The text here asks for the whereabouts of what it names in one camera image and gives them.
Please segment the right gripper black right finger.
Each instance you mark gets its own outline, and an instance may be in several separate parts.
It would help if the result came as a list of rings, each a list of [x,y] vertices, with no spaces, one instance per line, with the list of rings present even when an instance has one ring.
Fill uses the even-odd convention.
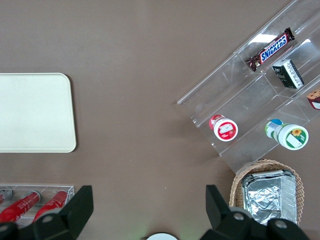
[[[211,228],[202,240],[268,240],[267,227],[247,213],[231,210],[216,185],[207,185],[205,206]]]

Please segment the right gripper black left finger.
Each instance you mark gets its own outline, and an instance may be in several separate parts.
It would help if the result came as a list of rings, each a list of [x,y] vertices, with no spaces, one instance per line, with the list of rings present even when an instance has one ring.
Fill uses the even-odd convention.
[[[76,240],[94,211],[93,189],[82,186],[62,208],[48,210],[33,224],[35,240]]]

